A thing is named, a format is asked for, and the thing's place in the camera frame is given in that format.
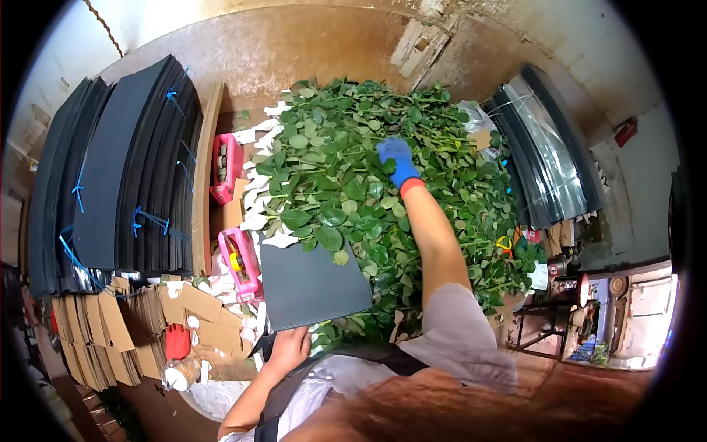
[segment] plastic bag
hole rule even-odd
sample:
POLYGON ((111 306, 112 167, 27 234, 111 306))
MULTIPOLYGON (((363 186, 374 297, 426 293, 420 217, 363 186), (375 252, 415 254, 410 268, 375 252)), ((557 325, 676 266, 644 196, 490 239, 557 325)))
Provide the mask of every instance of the plastic bag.
POLYGON ((462 100, 457 104, 457 108, 469 115, 469 122, 464 123, 464 130, 470 134, 474 134, 480 130, 494 131, 498 130, 496 125, 491 121, 491 118, 479 107, 479 104, 474 101, 462 100))

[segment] person's hand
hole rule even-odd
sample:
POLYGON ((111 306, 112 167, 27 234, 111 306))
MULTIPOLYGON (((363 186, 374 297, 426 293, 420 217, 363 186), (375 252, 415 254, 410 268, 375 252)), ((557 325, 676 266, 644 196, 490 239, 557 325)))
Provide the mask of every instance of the person's hand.
POLYGON ((297 327, 291 330, 277 332, 272 346, 272 355, 263 369, 285 375, 307 359, 312 346, 312 334, 307 333, 309 327, 297 327))
POLYGON ((410 146, 404 140, 389 136, 375 148, 378 150, 381 163, 385 163, 388 158, 395 159, 395 172, 390 176, 390 180, 398 189, 409 178, 420 178, 420 172, 412 164, 410 146))

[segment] plastic container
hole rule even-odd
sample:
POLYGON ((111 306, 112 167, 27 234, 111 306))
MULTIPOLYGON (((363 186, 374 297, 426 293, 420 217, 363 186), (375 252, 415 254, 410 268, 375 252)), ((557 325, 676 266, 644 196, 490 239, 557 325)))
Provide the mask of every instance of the plastic container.
POLYGON ((181 361, 170 360, 162 372, 162 384, 166 390, 187 391, 201 375, 201 361, 188 356, 181 361))
POLYGON ((235 286, 238 289, 238 301, 264 301, 262 287, 258 280, 260 267, 258 266, 255 248, 250 237, 245 235, 238 227, 227 228, 219 233, 218 245, 221 248, 221 259, 228 267, 228 271, 233 276, 233 281, 235 281, 235 286), (240 271, 233 269, 230 264, 229 257, 233 251, 228 247, 224 237, 228 237, 243 261, 240 271))
POLYGON ((212 158, 214 184, 209 188, 211 195, 221 206, 233 201, 233 190, 235 189, 235 179, 240 178, 243 169, 243 148, 235 140, 233 134, 216 135, 214 138, 214 154, 212 158), (221 152, 221 145, 226 145, 226 181, 218 182, 218 157, 221 152))

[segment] blue zip tie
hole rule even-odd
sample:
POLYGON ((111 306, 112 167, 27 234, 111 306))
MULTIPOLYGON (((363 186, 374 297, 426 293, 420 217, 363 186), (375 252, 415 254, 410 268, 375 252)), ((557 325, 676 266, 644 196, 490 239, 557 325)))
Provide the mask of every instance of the blue zip tie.
POLYGON ((177 160, 177 164, 181 164, 181 165, 182 165, 182 167, 184 168, 184 173, 187 174, 187 179, 188 179, 189 181, 192 181, 192 177, 189 176, 189 171, 187 170, 187 166, 185 166, 184 163, 181 162, 181 161, 179 161, 179 160, 177 160))
POLYGON ((177 103, 177 100, 175 99, 175 95, 179 95, 177 92, 173 91, 172 88, 169 88, 167 90, 167 100, 171 101, 175 106, 177 106, 177 109, 182 113, 182 116, 184 119, 187 119, 187 116, 184 115, 184 111, 182 108, 179 106, 179 103, 177 103))
POLYGON ((194 161, 194 164, 196 164, 197 157, 194 156, 194 154, 192 153, 192 150, 189 149, 189 147, 187 146, 187 144, 184 142, 183 139, 180 140, 180 143, 182 143, 182 145, 184 146, 184 149, 187 149, 187 153, 189 154, 189 157, 192 159, 192 161, 194 161))
POLYGON ((180 240, 189 241, 189 237, 188 237, 186 234, 184 234, 184 233, 182 233, 182 232, 180 232, 180 231, 178 231, 178 230, 175 230, 174 228, 169 228, 169 226, 170 226, 170 219, 169 219, 169 218, 167 218, 167 219, 165 220, 165 219, 162 219, 162 218, 158 218, 157 216, 150 215, 150 214, 148 214, 148 213, 142 211, 142 206, 138 206, 138 208, 135 209, 135 211, 133 212, 133 235, 135 236, 135 238, 137 238, 137 229, 142 227, 141 224, 138 224, 138 223, 135 221, 135 217, 136 217, 137 215, 142 215, 142 216, 144 216, 145 218, 147 218, 148 220, 150 220, 150 221, 154 222, 155 224, 159 225, 159 226, 162 228, 162 234, 163 234, 163 235, 166 236, 166 235, 167 235, 167 232, 169 232, 169 234, 170 234, 171 236, 174 236, 174 237, 176 237, 176 238, 178 238, 178 239, 180 239, 180 240))
POLYGON ((184 81, 184 79, 187 78, 187 72, 189 72, 189 66, 190 66, 190 65, 187 65, 187 68, 184 70, 184 75, 182 75, 182 79, 179 80, 179 84, 182 84, 182 82, 184 81))
POLYGON ((64 240, 64 237, 62 235, 64 235, 66 232, 72 231, 73 229, 74 229, 74 226, 69 226, 69 227, 64 228, 64 230, 62 230, 59 233, 59 241, 61 241, 62 245, 64 246, 64 253, 66 253, 66 255, 71 259, 71 261, 74 263, 74 265, 76 265, 79 269, 83 270, 88 275, 90 280, 93 281, 93 283, 96 286, 98 286, 98 288, 100 288, 101 290, 105 290, 105 286, 103 284, 101 284, 96 278, 94 278, 93 275, 88 271, 88 269, 86 269, 78 261, 78 258, 76 258, 76 256, 74 255, 74 252, 71 251, 69 244, 67 244, 66 241, 64 240))
POLYGON ((76 199, 78 200, 78 207, 81 209, 81 213, 83 213, 83 202, 81 202, 81 193, 79 190, 83 189, 84 187, 81 184, 81 176, 83 176, 83 167, 86 165, 86 157, 84 157, 83 162, 81 163, 81 169, 78 172, 78 179, 76 180, 76 186, 71 189, 71 193, 76 194, 76 199))

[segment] gloved hand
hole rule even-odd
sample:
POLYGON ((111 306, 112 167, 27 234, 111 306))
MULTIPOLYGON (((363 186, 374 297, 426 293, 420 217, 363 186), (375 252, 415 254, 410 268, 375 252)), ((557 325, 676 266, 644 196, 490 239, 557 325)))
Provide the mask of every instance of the gloved hand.
POLYGON ((420 172, 412 164, 412 151, 407 143, 393 136, 389 136, 375 147, 378 150, 378 158, 381 163, 385 163, 388 158, 395 159, 395 172, 390 176, 390 180, 399 189, 409 178, 420 178, 420 172))

